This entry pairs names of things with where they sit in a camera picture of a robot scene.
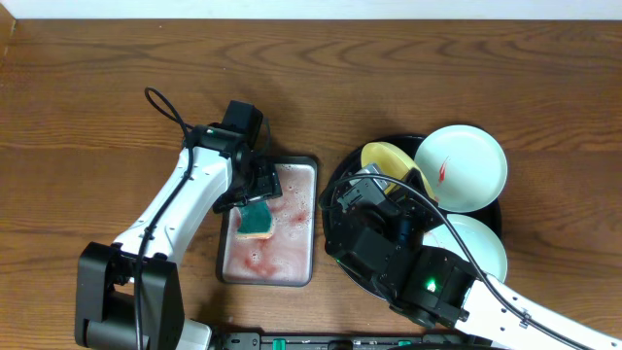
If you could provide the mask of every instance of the green led indicator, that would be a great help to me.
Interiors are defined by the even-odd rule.
[[[429,279],[426,283],[426,289],[432,293],[436,292],[436,281],[433,278]]]

